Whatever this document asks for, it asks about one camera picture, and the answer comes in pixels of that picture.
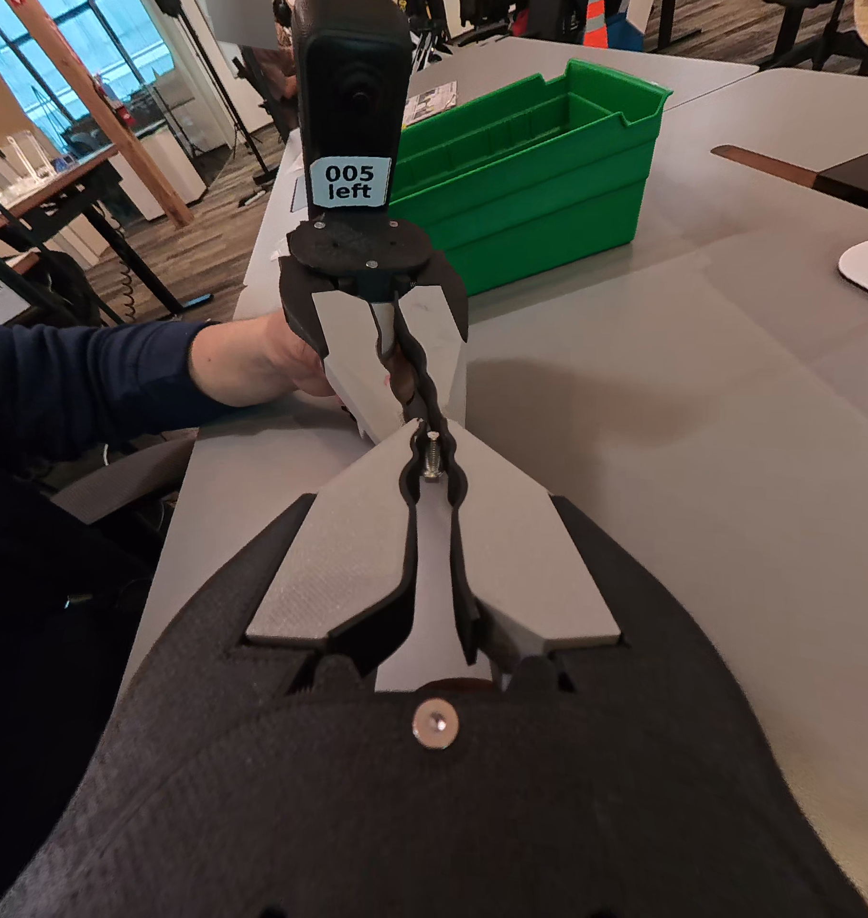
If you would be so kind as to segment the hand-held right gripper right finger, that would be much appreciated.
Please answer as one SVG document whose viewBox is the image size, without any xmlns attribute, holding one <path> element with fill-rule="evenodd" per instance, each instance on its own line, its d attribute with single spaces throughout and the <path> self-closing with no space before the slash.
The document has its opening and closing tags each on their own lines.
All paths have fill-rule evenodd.
<svg viewBox="0 0 868 918">
<path fill-rule="evenodd" d="M 621 630 L 553 496 L 449 421 L 454 621 L 463 654 L 498 667 L 614 645 Z"/>
</svg>

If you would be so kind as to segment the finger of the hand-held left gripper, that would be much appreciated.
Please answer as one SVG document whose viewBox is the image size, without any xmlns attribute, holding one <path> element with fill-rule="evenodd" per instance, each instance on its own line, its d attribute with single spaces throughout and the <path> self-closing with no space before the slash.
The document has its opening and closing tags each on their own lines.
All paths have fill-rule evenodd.
<svg viewBox="0 0 868 918">
<path fill-rule="evenodd" d="M 314 293 L 313 304 L 325 340 L 325 377 L 360 434 L 381 443 L 407 428 L 417 439 L 424 407 L 415 404 L 418 372 L 399 296 L 369 302 L 333 290 Z"/>
<path fill-rule="evenodd" d="M 397 302 L 395 338 L 412 370 L 412 406 L 438 425 L 466 424 L 466 340 L 441 287 L 417 285 Z"/>
</svg>

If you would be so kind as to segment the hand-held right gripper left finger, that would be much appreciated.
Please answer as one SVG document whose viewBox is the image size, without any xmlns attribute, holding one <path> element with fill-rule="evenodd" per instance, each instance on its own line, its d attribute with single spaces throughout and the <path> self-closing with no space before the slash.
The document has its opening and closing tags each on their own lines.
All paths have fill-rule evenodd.
<svg viewBox="0 0 868 918">
<path fill-rule="evenodd" d="M 256 645 L 347 656 L 362 676 L 414 622 L 421 421 L 413 419 L 280 522 L 297 531 L 246 630 Z"/>
</svg>

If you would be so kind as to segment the green plastic bin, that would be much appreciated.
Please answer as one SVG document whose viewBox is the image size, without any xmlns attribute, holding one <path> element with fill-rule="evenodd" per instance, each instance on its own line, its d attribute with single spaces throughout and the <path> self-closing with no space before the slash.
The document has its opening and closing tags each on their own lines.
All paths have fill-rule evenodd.
<svg viewBox="0 0 868 918">
<path fill-rule="evenodd" d="M 672 90 L 571 59 L 404 130 L 390 215 L 478 295 L 630 243 Z"/>
</svg>

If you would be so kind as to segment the person's left forearm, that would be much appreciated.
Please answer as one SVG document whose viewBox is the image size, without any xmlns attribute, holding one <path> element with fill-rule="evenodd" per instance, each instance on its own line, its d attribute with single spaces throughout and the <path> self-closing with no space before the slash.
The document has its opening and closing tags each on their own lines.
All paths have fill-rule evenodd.
<svg viewBox="0 0 868 918">
<path fill-rule="evenodd" d="M 250 322 L 0 326 L 0 460 L 198 427 L 281 383 Z"/>
</svg>

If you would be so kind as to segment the person's left hand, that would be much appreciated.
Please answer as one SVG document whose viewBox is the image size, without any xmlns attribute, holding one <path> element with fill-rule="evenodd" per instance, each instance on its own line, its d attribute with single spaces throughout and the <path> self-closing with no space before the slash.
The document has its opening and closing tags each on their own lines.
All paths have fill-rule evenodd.
<svg viewBox="0 0 868 918">
<path fill-rule="evenodd" d="M 260 320 L 261 345 L 276 377 L 278 394 L 300 391 L 308 396 L 332 397 L 322 359 L 290 328 L 282 311 Z"/>
</svg>

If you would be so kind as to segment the printed leaflet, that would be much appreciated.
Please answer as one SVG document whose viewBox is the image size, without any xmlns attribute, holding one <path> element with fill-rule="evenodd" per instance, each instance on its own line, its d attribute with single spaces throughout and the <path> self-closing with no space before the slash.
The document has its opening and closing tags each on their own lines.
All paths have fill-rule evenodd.
<svg viewBox="0 0 868 918">
<path fill-rule="evenodd" d="M 441 84 L 406 99 L 402 130 L 449 111 L 457 106 L 457 83 Z"/>
</svg>

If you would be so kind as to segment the white cabinet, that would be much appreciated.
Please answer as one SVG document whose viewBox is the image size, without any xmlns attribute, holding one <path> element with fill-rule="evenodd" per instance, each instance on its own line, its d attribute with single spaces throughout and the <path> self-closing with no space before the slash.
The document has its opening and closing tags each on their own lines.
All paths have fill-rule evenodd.
<svg viewBox="0 0 868 918">
<path fill-rule="evenodd" d="M 205 194 L 205 182 L 168 127 L 162 126 L 141 138 L 141 144 L 185 204 L 192 204 Z M 120 187 L 144 220 L 153 222 L 164 217 L 163 208 L 124 156 L 118 153 L 110 162 L 121 177 Z"/>
</svg>

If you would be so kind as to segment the black backpack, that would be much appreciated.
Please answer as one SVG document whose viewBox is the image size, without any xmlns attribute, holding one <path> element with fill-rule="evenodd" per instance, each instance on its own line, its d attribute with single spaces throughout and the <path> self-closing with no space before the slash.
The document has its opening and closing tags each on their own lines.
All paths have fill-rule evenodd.
<svg viewBox="0 0 868 918">
<path fill-rule="evenodd" d="M 103 301 L 90 284 L 84 269 L 72 256 L 57 250 L 39 253 L 39 275 L 50 292 L 58 297 L 77 320 L 85 327 L 103 328 L 100 304 Z"/>
</svg>

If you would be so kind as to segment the desk with black legs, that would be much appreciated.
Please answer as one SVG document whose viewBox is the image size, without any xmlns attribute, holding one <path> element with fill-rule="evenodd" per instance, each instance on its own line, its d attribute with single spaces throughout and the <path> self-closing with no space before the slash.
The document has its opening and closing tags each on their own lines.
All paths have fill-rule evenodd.
<svg viewBox="0 0 868 918">
<path fill-rule="evenodd" d="M 6 205 L 0 201 L 0 238 L 17 249 L 23 258 L 32 258 L 33 266 L 46 262 L 50 276 L 73 281 L 70 265 L 61 261 L 62 253 L 53 251 L 48 241 L 66 229 L 77 217 L 85 217 L 104 239 L 125 269 L 134 274 L 166 309 L 168 317 L 183 317 L 195 308 L 208 304 L 211 295 L 181 302 L 153 272 L 142 257 L 107 220 L 103 203 L 111 186 L 120 184 L 118 172 L 110 164 L 115 148 L 109 146 L 83 158 L 48 182 Z M 14 268 L 1 265 L 0 277 L 13 277 Z"/>
</svg>

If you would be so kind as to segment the person's torso and legs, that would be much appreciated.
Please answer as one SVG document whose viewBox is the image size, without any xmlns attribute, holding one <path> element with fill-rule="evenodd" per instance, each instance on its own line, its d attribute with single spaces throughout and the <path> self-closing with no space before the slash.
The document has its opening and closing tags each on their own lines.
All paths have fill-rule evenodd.
<svg viewBox="0 0 868 918">
<path fill-rule="evenodd" d="M 0 437 L 0 899 L 61 819 L 106 728 L 163 546 L 87 525 Z"/>
</svg>

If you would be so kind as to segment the clear acrylic container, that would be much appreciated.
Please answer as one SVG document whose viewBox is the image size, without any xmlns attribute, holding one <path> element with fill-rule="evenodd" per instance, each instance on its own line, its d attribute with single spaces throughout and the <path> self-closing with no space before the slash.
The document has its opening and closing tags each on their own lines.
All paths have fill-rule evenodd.
<svg viewBox="0 0 868 918">
<path fill-rule="evenodd" d="M 8 134 L 1 149 L 19 180 L 40 186 L 57 174 L 45 146 L 31 131 Z"/>
</svg>

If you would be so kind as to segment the wooden post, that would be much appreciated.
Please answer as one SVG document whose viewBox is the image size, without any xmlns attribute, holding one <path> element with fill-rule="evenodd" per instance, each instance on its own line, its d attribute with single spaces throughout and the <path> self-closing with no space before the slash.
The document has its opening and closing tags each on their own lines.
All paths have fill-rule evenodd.
<svg viewBox="0 0 868 918">
<path fill-rule="evenodd" d="M 152 194 L 172 224 L 177 229 L 189 226 L 194 218 L 185 202 L 135 134 L 112 109 L 105 93 L 96 88 L 94 78 L 44 7 L 38 1 L 7 1 L 6 5 L 82 100 L 100 129 Z"/>
</svg>

